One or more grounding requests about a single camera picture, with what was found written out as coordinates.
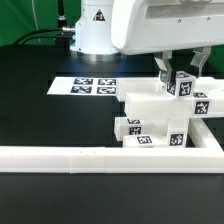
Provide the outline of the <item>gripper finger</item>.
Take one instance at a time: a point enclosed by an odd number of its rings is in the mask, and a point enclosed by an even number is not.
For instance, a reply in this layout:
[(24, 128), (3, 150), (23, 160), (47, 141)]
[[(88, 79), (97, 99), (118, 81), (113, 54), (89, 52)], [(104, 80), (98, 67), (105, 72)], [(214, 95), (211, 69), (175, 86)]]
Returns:
[(157, 52), (154, 54), (154, 59), (159, 67), (160, 80), (167, 84), (171, 81), (172, 67), (170, 65), (170, 59), (172, 58), (171, 51)]
[(198, 47), (193, 49), (194, 56), (190, 63), (191, 74), (196, 77), (202, 76), (203, 66), (207, 62), (210, 54), (211, 54), (211, 47)]

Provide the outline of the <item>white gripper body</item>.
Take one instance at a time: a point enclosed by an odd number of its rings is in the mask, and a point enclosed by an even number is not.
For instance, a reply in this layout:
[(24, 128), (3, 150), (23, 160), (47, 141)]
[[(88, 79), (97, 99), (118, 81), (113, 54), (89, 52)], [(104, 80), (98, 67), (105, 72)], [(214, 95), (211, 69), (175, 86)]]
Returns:
[(113, 46), (126, 55), (224, 44), (224, 0), (114, 0)]

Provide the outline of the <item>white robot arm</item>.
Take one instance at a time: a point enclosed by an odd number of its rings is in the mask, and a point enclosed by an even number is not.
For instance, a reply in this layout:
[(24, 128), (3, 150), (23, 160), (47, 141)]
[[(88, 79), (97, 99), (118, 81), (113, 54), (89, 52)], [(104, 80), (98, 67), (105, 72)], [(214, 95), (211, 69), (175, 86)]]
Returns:
[(152, 53), (170, 83), (173, 51), (192, 49), (191, 65), (200, 69), (223, 44), (224, 0), (81, 0), (71, 50), (91, 60)]

